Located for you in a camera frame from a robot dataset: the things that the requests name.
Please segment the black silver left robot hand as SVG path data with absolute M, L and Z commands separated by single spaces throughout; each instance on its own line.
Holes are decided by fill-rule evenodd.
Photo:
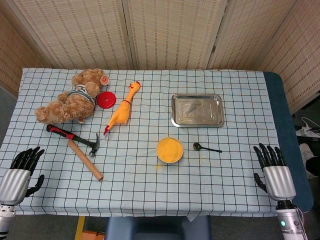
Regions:
M 45 180 L 43 174 L 38 177 L 35 186 L 29 187 L 29 184 L 44 152 L 45 150 L 38 146 L 20 152 L 13 159 L 10 168 L 7 169 L 0 183 L 1 205 L 17 206 L 42 187 Z

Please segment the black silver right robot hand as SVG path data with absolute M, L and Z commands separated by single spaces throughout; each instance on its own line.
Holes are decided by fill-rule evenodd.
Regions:
M 262 143 L 258 147 L 254 146 L 253 149 L 264 176 L 264 181 L 262 181 L 258 173 L 253 174 L 257 186 L 274 201 L 293 200 L 296 196 L 296 189 L 281 150 Z

